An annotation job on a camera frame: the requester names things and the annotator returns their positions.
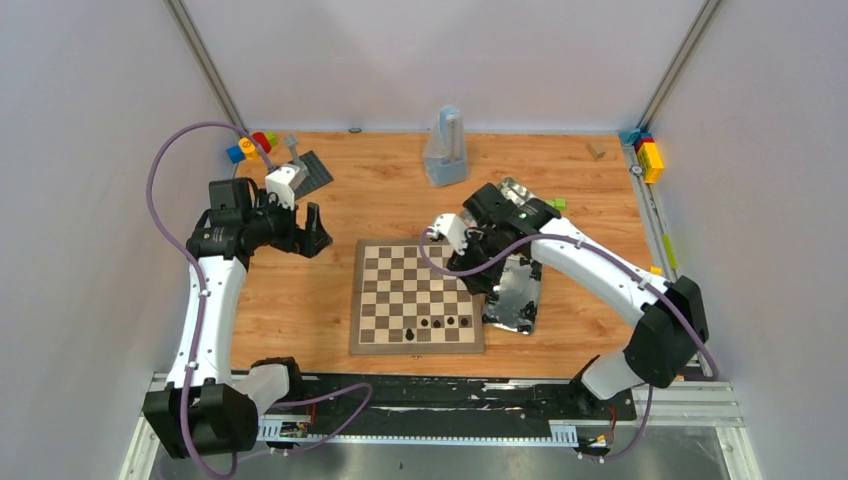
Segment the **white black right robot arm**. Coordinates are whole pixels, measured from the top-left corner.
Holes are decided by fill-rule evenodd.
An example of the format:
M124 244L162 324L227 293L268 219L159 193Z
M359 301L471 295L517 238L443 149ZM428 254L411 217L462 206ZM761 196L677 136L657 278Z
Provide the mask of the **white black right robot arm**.
M633 329L621 348L589 361L572 381L571 403L596 417L619 392L639 385L666 388L709 338L703 295L692 279L672 281L638 268L576 227L525 188L510 194L487 183L444 213L428 236L453 250L443 272L475 294L491 294L507 257L520 255L576 281L603 300Z

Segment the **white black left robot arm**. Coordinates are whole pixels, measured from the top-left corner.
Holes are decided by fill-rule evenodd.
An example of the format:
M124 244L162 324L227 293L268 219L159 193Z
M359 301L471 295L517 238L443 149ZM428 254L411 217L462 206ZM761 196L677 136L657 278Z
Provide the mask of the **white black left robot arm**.
M182 249L189 257L190 300L166 385L145 396L142 413L174 459L253 448L260 415L272 405L298 411L306 386L291 357L255 362L235 381L231 347L237 304L250 260L262 247L313 258L332 243L318 204L298 208L247 178L213 181L210 206Z

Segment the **wooden chess board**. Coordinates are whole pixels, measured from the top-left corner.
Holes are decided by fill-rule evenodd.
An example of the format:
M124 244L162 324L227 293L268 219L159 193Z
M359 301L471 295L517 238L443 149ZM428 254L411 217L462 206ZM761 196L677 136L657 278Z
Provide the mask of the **wooden chess board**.
M413 238L356 244L351 307L353 355L479 354L484 351L483 299L464 283L432 270ZM448 326L448 317L455 324ZM470 325L462 327L461 318ZM422 328L420 321L429 320ZM442 327L432 327L434 320ZM416 329L408 342L405 331Z

